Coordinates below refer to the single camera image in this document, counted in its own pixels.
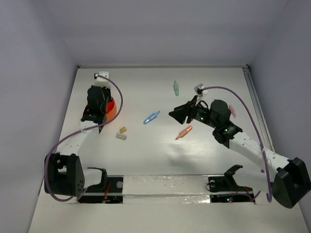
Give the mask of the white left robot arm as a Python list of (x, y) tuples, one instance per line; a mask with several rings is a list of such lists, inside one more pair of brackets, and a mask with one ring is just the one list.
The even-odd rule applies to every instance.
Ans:
[(107, 86), (92, 85), (78, 133), (44, 161), (44, 190), (50, 195), (79, 197), (85, 190), (85, 176), (78, 152), (102, 131), (107, 121), (108, 104), (113, 100)]

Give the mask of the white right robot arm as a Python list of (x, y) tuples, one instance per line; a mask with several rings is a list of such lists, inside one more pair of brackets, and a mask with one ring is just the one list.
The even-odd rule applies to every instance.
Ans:
[(281, 156), (249, 137), (231, 120), (231, 111), (223, 100), (214, 100), (209, 107), (197, 101), (197, 96), (186, 104), (175, 107), (169, 116), (180, 124), (197, 120), (213, 128), (215, 140), (237, 152), (265, 171), (254, 181), (258, 189), (271, 193), (283, 207), (293, 208), (311, 190), (306, 164), (300, 158)]

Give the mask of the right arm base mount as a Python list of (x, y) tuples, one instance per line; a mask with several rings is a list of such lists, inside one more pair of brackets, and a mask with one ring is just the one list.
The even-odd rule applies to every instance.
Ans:
[(212, 203), (254, 202), (253, 189), (238, 186), (234, 180), (233, 176), (241, 168), (241, 165), (234, 165), (223, 175), (208, 177), (205, 189), (210, 193)]

